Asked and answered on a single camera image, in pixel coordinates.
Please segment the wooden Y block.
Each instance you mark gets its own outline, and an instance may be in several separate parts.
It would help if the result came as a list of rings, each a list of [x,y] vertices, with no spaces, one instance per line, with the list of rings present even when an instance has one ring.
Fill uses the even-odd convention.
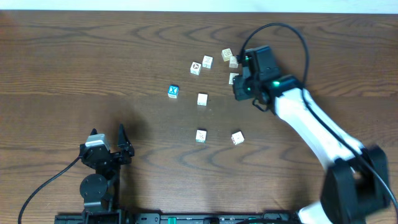
[[[229,58],[229,68],[238,68],[238,67],[239,67],[239,63],[238,63],[236,56],[231,56]]]

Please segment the wooden block umbrella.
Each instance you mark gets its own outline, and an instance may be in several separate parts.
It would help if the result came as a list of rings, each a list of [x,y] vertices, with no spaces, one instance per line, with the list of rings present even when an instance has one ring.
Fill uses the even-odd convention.
[[[202,61],[202,67],[203,68],[211,68],[211,66],[212,66],[212,63],[213,63],[213,57],[210,57],[210,56],[207,56],[207,55],[205,55],[204,57],[203,57],[203,61]]]

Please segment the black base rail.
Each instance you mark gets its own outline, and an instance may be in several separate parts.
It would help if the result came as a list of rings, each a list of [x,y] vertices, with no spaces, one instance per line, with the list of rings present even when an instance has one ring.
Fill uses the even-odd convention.
[[[298,216],[286,212],[249,214],[159,214],[159,213],[103,213],[86,215],[57,215],[55,224],[115,223],[115,224],[235,224],[248,220],[257,223],[300,223]]]

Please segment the blue X block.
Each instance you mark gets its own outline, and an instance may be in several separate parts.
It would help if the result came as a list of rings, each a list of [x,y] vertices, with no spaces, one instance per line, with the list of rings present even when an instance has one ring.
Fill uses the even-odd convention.
[[[169,98],[178,98],[178,93],[179,93],[179,86],[177,86],[177,85],[169,86],[169,89],[167,91]]]

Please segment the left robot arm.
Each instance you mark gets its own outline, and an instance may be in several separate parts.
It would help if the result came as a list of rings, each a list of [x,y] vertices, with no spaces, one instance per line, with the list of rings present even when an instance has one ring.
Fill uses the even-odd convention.
[[[133,223],[131,213],[120,207],[120,170],[130,164],[134,148],[124,126],[119,126],[118,152],[111,152],[104,134],[93,129],[86,143],[80,145],[79,158],[95,173],[86,176],[80,184],[84,200],[84,223]]]

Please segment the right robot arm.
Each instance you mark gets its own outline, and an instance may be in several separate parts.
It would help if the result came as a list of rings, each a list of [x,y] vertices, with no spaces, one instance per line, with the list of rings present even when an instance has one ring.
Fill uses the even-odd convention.
[[[387,157],[341,129],[314,102],[305,83],[281,75],[270,55],[240,55],[243,72],[233,78],[235,98],[251,99],[261,111],[291,126],[326,172],[319,202],[290,215],[289,223],[364,223],[368,215],[396,206],[389,187]]]

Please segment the wooden O block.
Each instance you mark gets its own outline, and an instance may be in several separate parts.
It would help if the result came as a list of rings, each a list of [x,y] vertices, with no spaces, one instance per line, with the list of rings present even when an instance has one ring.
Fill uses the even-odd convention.
[[[232,85],[233,84],[233,79],[234,77],[238,76],[239,73],[230,73],[229,74],[229,84]]]

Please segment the wooden block red disc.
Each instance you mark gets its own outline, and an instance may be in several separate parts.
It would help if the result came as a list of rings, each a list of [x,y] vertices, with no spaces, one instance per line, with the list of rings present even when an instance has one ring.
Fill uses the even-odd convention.
[[[190,67],[190,73],[194,75],[199,75],[201,71],[201,64],[197,62],[192,62],[192,65]]]

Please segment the plain wooden M block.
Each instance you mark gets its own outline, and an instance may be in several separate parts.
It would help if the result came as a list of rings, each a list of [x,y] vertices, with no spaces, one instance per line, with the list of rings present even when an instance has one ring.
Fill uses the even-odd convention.
[[[208,95],[205,93],[199,93],[197,98],[197,105],[206,106],[208,101]]]

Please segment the yellow edged wooden block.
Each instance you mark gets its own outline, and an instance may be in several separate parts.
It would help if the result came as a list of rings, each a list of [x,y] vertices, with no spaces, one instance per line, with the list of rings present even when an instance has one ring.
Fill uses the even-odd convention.
[[[227,62],[233,56],[233,53],[232,53],[231,49],[223,49],[221,51],[221,56],[223,58],[223,61]]]

